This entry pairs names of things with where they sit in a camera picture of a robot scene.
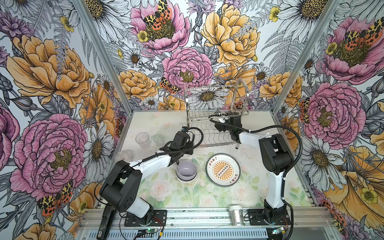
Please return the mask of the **lavender bowl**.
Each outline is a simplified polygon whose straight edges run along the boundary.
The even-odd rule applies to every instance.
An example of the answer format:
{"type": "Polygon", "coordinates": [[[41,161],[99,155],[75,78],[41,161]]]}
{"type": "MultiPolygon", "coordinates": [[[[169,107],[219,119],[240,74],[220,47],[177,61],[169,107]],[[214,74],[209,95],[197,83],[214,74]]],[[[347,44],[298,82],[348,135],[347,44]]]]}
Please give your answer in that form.
{"type": "Polygon", "coordinates": [[[176,176],[182,183],[190,183],[197,177],[197,166],[191,161],[181,161],[176,168],[176,176]]]}

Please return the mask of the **pink patterned white plate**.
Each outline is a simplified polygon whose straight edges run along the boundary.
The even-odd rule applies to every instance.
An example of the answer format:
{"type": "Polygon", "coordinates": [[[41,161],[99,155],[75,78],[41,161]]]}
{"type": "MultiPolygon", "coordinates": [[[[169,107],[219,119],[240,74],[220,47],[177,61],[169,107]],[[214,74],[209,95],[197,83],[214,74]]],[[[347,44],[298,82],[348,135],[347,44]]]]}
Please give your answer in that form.
{"type": "Polygon", "coordinates": [[[241,176],[239,163],[230,155],[213,155],[206,164],[206,174],[209,180],[218,183],[238,181],[241,176]]]}

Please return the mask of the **green rimmed white plate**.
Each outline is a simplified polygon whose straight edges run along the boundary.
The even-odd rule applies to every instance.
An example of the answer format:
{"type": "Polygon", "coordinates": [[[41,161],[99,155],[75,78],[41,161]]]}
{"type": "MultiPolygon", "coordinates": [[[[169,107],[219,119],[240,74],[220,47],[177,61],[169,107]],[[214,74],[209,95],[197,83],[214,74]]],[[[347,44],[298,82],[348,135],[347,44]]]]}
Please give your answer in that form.
{"type": "Polygon", "coordinates": [[[218,182],[214,182],[214,181],[210,180],[210,183],[214,184],[217,187],[221,187],[221,188],[231,187],[231,186],[235,185],[237,182],[238,181],[230,182],[230,183],[218,183],[218,182]]]}

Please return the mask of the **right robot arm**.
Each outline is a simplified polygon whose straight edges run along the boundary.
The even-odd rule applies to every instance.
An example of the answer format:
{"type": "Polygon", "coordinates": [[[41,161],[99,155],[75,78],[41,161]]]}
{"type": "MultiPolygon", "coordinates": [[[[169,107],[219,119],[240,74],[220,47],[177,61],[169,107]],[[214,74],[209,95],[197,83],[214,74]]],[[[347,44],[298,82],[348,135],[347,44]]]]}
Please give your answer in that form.
{"type": "Polygon", "coordinates": [[[282,125],[272,125],[259,130],[243,128],[242,117],[230,112],[216,112],[209,115],[209,121],[214,123],[219,132],[230,133],[231,139],[237,144],[249,145],[261,151],[261,158],[265,169],[269,172],[268,194],[264,200],[262,219],[267,224],[276,224],[287,215],[287,202],[284,199],[285,180],[290,169],[298,161],[290,152],[283,135],[274,134],[263,137],[259,133],[270,129],[286,130],[297,138],[302,146],[300,135],[297,131],[282,125]]]}

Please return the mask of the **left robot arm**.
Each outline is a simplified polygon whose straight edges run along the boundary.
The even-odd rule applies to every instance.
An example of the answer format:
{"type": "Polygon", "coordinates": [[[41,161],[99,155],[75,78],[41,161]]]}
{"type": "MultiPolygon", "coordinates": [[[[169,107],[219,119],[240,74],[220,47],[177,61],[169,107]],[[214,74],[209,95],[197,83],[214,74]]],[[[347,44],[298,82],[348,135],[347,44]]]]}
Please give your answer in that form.
{"type": "Polygon", "coordinates": [[[146,224],[152,218],[153,207],[139,197],[141,181],[179,162],[184,155],[192,155],[201,143],[195,145],[195,134],[184,128],[154,155],[130,163],[118,161],[103,180],[100,196],[120,213],[127,212],[146,224]]]}

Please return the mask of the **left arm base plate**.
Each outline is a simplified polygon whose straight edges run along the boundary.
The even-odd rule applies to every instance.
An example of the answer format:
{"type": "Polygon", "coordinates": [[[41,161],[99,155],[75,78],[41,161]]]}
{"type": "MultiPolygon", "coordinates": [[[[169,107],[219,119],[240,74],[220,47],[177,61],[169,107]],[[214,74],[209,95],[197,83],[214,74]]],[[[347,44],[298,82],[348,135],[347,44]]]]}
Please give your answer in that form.
{"type": "Polygon", "coordinates": [[[125,217],[125,227],[162,227],[167,222],[167,210],[153,210],[153,215],[150,221],[146,224],[144,219],[138,218],[137,216],[127,213],[125,217]]]}

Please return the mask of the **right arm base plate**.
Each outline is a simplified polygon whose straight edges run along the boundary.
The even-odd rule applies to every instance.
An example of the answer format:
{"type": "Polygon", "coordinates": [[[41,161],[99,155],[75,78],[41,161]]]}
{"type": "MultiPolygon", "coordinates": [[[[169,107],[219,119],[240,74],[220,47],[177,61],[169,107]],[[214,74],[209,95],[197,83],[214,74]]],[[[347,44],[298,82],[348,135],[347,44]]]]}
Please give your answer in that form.
{"type": "Polygon", "coordinates": [[[251,226],[291,224],[290,216],[286,210],[249,209],[247,211],[251,226]]]}

